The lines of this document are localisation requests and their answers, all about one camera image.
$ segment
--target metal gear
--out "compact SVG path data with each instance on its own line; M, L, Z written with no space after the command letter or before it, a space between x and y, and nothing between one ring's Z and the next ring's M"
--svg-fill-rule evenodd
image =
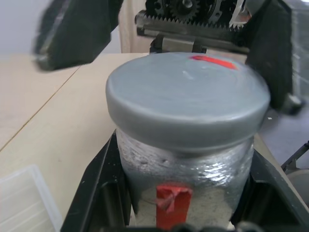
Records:
M199 12L200 0L170 0L169 7L172 17L180 21L190 21Z

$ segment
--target table surface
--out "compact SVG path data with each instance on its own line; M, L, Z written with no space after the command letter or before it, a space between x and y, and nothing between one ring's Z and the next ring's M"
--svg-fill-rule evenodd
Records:
M105 83L119 65L145 54L108 54L92 64L38 72L30 56L0 58L0 178L39 167L63 219L85 168L115 129ZM295 191L259 135L255 149Z

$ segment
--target red label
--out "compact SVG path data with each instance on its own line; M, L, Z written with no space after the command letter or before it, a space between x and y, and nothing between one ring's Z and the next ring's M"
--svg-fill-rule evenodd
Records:
M237 70L235 64L228 62L228 61L225 61L225 60L215 59L215 58L208 57L208 56L193 56L193 57L190 57L190 58L196 59L196 60L207 61L207 62L210 62L210 63L221 65L221 66L229 68L229 69Z
M191 201L192 190L184 187L156 187L156 226L170 230L185 223Z

